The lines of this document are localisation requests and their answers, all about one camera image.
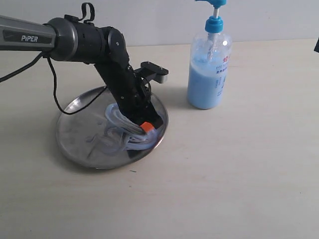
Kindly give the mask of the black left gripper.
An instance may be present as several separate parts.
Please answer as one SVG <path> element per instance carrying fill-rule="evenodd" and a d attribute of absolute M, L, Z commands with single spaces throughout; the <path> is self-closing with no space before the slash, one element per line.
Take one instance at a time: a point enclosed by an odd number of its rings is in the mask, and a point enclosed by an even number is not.
<path fill-rule="evenodd" d="M 116 93 L 120 112 L 137 124 L 137 135 L 146 135 L 163 125 L 163 119 L 155 110 L 151 97 L 150 83 L 138 75 L 133 81 L 124 83 Z"/>

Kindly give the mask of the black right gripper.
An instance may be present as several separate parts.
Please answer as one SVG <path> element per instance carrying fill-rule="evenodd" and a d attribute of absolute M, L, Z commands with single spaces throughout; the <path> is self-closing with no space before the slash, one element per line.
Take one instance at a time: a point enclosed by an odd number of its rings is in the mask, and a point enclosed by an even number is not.
<path fill-rule="evenodd" d="M 314 52 L 319 53 L 319 39 L 317 40 L 317 43 L 316 43 L 316 45 L 314 47 Z"/>

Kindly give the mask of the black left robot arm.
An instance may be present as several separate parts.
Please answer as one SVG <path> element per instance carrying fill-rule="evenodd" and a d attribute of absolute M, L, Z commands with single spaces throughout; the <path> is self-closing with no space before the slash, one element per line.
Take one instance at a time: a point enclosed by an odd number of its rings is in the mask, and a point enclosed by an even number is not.
<path fill-rule="evenodd" d="M 133 69 L 124 36 L 114 27 L 96 27 L 70 15 L 46 24 L 2 16 L 0 48 L 37 51 L 50 61 L 92 64 L 126 118 L 146 132 L 163 125 L 151 102 L 150 81 L 162 82 L 168 71 L 147 62 Z"/>

